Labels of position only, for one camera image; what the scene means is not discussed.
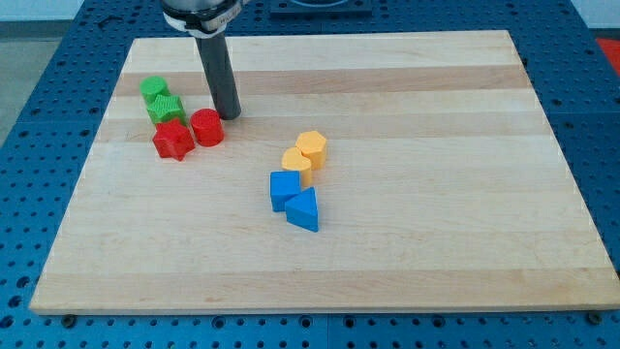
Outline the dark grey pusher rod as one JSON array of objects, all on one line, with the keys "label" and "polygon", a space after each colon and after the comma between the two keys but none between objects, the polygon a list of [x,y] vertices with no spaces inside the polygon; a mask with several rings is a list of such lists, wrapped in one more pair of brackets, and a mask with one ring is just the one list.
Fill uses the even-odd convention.
[{"label": "dark grey pusher rod", "polygon": [[196,39],[196,43],[215,110],[224,120],[236,119],[241,106],[225,34]]}]

